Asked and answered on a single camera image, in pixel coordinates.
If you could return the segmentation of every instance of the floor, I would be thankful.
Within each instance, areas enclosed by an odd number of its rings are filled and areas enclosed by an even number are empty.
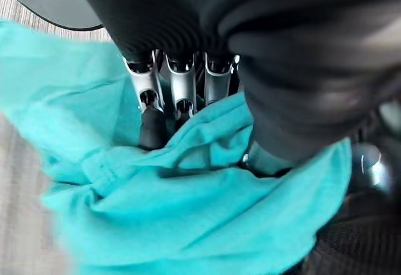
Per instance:
[[[0,0],[0,18],[63,38],[109,39],[102,29],[72,32],[42,21],[16,0]],[[0,114],[0,275],[68,274],[66,256],[55,244],[40,194],[48,181],[39,157]]]

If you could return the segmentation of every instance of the black mesh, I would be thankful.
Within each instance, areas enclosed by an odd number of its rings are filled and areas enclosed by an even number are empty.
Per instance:
[[[401,218],[370,216],[325,227],[293,274],[401,274]]]

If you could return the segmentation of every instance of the turquoise cloth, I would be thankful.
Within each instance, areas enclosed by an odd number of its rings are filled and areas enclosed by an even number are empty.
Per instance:
[[[242,93],[203,109],[165,148],[136,148],[140,110],[112,44],[0,21],[0,72],[0,107],[43,154],[54,182],[43,203],[76,274],[279,274],[345,194],[348,140],[280,179],[238,168],[253,127]]]

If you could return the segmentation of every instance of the black sleeve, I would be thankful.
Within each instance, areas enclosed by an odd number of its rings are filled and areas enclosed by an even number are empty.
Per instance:
[[[88,0],[126,58],[241,55],[256,141],[300,161],[401,90],[401,0]]]

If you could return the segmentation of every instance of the teal fabric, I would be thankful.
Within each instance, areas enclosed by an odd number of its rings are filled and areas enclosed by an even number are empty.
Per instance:
[[[253,127],[241,93],[165,148],[136,148],[140,110],[112,44],[0,21],[0,72],[0,107],[43,154],[53,180],[43,203],[75,274],[279,274],[310,251],[346,191],[348,140],[280,179],[238,168]],[[266,169],[274,163],[266,157]]]

